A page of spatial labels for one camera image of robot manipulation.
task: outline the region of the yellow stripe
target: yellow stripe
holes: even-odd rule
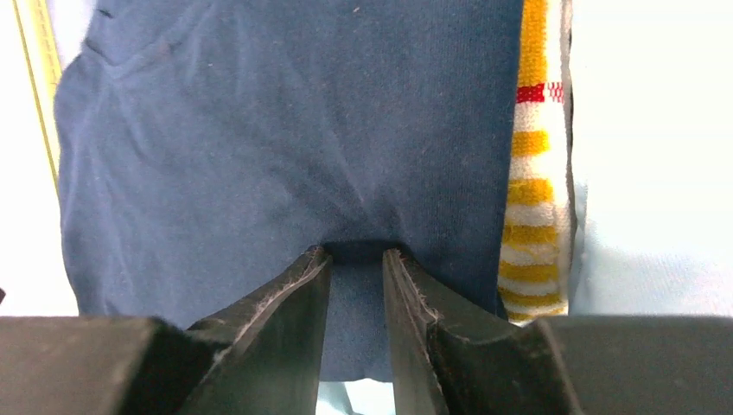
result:
[[[529,244],[551,244],[555,246],[558,237],[555,227],[522,227],[504,224],[501,241],[509,246]]]
[[[548,283],[558,280],[557,265],[512,265],[506,261],[499,263],[499,275],[504,278],[525,283]]]
[[[509,321],[511,322],[528,322],[530,320],[534,320],[541,316],[560,316],[565,314],[565,307],[561,307],[559,309],[547,311],[545,313],[540,313],[537,315],[534,314],[524,314],[524,313],[514,313],[512,311],[507,311],[507,314],[509,316]]]
[[[535,206],[553,201],[555,192],[549,179],[515,179],[509,181],[507,203]]]
[[[517,131],[512,137],[512,157],[536,156],[549,149],[547,131]]]
[[[499,287],[499,293],[503,301],[517,304],[521,307],[551,307],[563,303],[560,299],[560,294],[557,292],[552,292],[544,296],[528,296]]]
[[[45,0],[13,0],[36,110],[46,146],[54,185],[57,184],[61,148],[54,121],[54,95],[61,78],[54,33]]]
[[[535,86],[547,81],[546,0],[525,0],[519,40],[519,86]]]

